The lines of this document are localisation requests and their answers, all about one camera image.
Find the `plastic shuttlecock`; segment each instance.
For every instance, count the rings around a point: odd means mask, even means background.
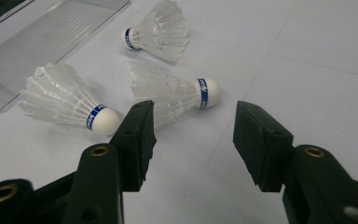
[[[151,12],[134,27],[121,35],[129,49],[144,49],[166,61],[176,62],[187,45],[186,20],[175,1],[161,0]]]
[[[99,104],[75,69],[48,63],[27,77],[20,107],[25,115],[54,123],[85,125],[96,133],[111,135],[119,125],[117,113]]]
[[[136,102],[155,102],[156,128],[173,121],[192,107],[206,108],[220,101],[222,90],[213,79],[187,80],[145,64],[130,63],[130,66],[133,79],[131,89]]]

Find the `blue stripe on shuttlecock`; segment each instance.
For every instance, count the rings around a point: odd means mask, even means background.
[[[201,104],[200,109],[205,108],[208,104],[208,86],[206,85],[206,81],[204,78],[197,78],[200,83],[201,90]]]
[[[97,105],[95,106],[94,109],[91,110],[91,112],[89,113],[89,116],[87,117],[87,121],[86,121],[86,125],[87,128],[92,130],[92,123],[94,122],[94,119],[97,117],[98,113],[101,112],[101,110],[103,110],[104,108],[106,108],[106,106],[104,105]]]
[[[127,31],[126,31],[126,42],[130,48],[135,49],[130,42],[130,29],[131,28],[127,29]]]

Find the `tabletop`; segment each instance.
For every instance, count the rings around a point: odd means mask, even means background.
[[[0,24],[0,43],[53,2],[35,0]],[[121,117],[134,101],[129,62],[221,85],[218,105],[155,131],[146,181],[124,193],[126,223],[287,223],[282,194],[260,192],[232,143],[238,101],[267,110],[294,146],[329,150],[358,180],[358,1],[178,0],[189,43],[177,63],[121,43],[156,2],[131,0],[60,61]],[[38,189],[72,173],[85,148],[110,140],[29,119],[19,102],[0,112],[0,181],[24,178]]]

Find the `clear plastic box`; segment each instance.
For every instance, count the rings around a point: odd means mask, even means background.
[[[57,63],[130,0],[64,0],[0,45],[0,110],[37,66]]]

